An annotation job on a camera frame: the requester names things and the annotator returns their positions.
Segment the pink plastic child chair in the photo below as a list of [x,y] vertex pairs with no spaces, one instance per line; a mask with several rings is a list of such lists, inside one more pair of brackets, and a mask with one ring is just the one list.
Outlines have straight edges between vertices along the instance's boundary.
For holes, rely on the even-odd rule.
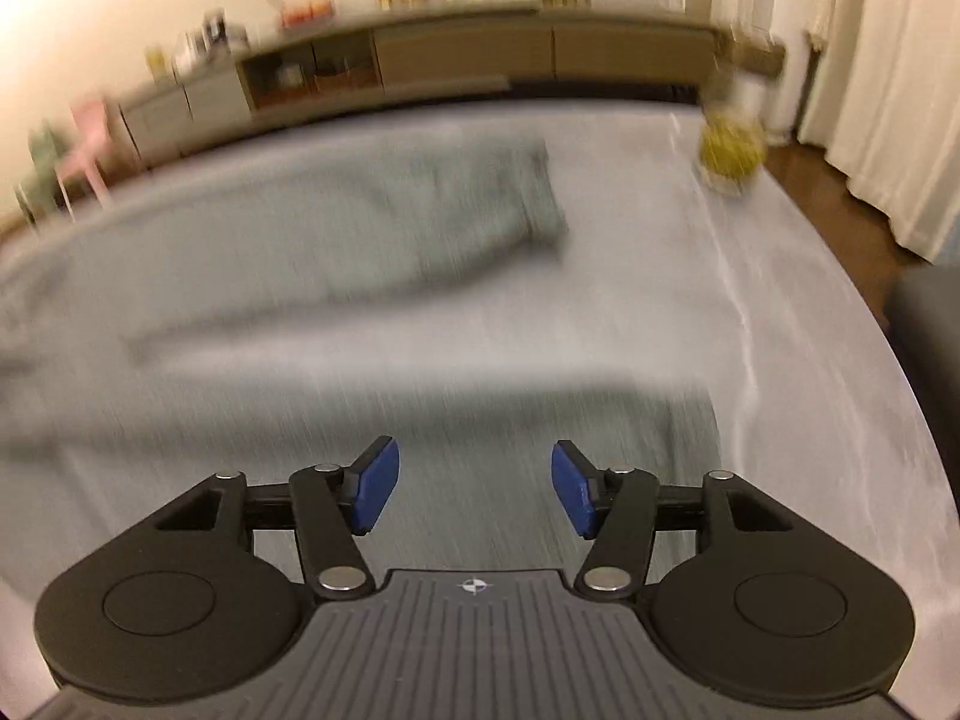
[[67,184],[75,179],[83,179],[93,197],[103,208],[112,203],[107,188],[101,161],[104,156],[114,153],[114,138],[110,130],[110,101],[106,96],[86,98],[71,108],[71,117],[76,130],[76,140],[67,153],[57,161],[53,175],[57,179],[60,195],[71,220],[75,220],[73,203]]

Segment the black gadget on sideboard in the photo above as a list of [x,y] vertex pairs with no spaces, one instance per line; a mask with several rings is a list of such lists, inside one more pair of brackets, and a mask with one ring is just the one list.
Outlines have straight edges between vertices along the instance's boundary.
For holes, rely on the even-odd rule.
[[190,36],[190,45],[197,54],[229,54],[251,45],[244,26],[229,23],[223,10],[209,11],[200,29]]

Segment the long grey tv sideboard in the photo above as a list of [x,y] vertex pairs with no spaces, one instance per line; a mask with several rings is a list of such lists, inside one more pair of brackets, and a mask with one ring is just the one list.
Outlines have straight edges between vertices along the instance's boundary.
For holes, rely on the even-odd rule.
[[393,11],[291,29],[117,101],[145,166],[279,128],[488,96],[695,101],[721,32],[686,16],[545,5]]

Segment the grey sweatpants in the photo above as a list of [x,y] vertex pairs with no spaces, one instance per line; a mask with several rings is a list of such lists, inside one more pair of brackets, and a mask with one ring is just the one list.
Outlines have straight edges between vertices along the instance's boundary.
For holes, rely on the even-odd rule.
[[544,142],[382,138],[155,187],[2,273],[2,578],[60,572],[218,470],[281,481],[395,437],[376,574],[574,569],[550,486],[569,439],[690,483],[719,455],[698,388],[576,340],[640,323],[571,296]]

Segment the glass jar of green tea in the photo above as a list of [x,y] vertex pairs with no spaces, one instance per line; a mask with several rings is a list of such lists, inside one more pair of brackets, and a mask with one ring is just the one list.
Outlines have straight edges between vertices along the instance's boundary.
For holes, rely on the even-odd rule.
[[766,99],[786,60],[786,47],[768,31],[731,26],[719,35],[715,70],[700,94],[703,128],[698,176],[724,195],[742,195],[766,158]]

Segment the cream curtain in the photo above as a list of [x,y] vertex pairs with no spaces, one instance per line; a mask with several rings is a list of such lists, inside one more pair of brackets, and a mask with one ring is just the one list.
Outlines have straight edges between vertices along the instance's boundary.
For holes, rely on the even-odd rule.
[[771,140],[818,146],[901,247],[958,259],[958,0],[713,0],[786,46]]

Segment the green plastic child chair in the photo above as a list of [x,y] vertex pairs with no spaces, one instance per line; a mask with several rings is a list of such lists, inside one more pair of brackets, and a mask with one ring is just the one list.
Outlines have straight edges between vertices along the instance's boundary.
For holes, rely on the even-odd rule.
[[14,196],[26,223],[36,227],[49,215],[65,208],[64,191],[57,179],[57,164],[67,153],[62,133],[44,122],[28,137],[32,171],[16,186]]

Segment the red fruit plate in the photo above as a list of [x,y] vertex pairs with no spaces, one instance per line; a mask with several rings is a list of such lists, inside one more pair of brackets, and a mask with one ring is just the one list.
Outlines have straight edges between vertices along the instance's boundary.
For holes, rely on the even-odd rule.
[[334,0],[309,0],[301,4],[286,5],[280,10],[280,26],[283,29],[327,21],[334,18],[337,7]]

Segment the yellow cup on sideboard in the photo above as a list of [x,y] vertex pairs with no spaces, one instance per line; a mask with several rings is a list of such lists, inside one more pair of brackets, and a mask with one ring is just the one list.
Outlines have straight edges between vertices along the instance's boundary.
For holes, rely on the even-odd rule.
[[169,62],[166,52],[161,46],[149,46],[145,49],[145,62],[149,70],[149,75],[159,82],[169,76]]

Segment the dark grey chair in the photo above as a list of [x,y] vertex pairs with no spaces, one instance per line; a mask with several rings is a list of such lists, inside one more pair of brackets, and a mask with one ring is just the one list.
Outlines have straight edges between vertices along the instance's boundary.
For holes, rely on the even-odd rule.
[[944,466],[958,470],[958,265],[912,268],[885,304],[889,339]]

